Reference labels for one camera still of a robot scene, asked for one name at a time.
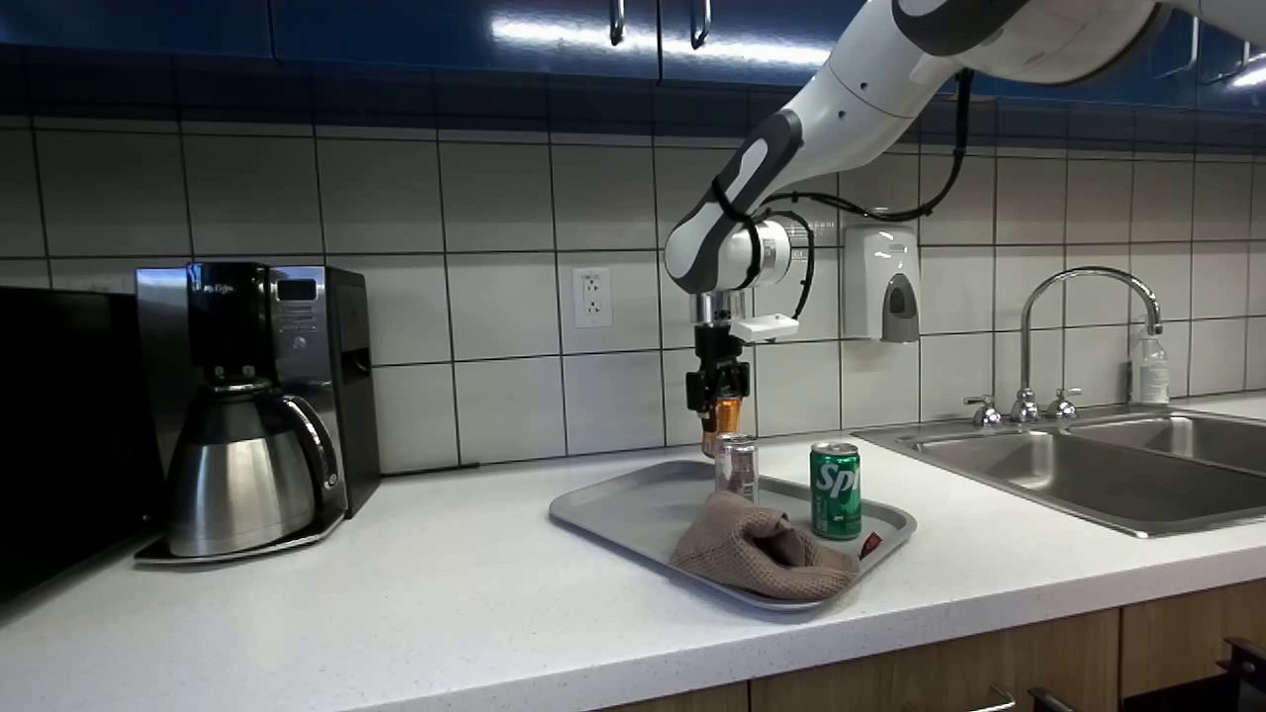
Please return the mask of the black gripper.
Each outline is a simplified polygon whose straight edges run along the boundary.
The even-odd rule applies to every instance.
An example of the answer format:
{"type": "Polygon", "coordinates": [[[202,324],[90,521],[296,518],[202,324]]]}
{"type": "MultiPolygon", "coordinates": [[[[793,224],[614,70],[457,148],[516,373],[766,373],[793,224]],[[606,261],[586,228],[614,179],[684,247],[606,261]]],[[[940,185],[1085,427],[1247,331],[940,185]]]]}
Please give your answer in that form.
{"type": "Polygon", "coordinates": [[[731,398],[731,411],[743,417],[752,378],[738,351],[743,343],[729,330],[694,330],[694,367],[684,376],[684,402],[700,423],[709,423],[709,406],[725,394],[731,398]]]}

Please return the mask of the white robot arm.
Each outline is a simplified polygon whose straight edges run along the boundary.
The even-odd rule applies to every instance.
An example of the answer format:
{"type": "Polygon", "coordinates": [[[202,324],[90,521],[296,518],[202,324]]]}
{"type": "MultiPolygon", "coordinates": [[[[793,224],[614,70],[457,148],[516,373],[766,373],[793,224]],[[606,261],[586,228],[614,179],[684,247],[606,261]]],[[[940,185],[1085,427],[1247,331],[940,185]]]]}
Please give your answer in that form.
{"type": "Polygon", "coordinates": [[[760,218],[774,190],[872,162],[953,74],[1045,87],[1090,78],[1166,9],[1266,43],[1260,0],[862,0],[813,74],[743,137],[664,237],[664,272],[694,301],[694,367],[684,388],[700,427],[738,427],[738,351],[793,330],[789,315],[737,320],[729,310],[764,270],[788,270],[789,224],[760,218]]]}

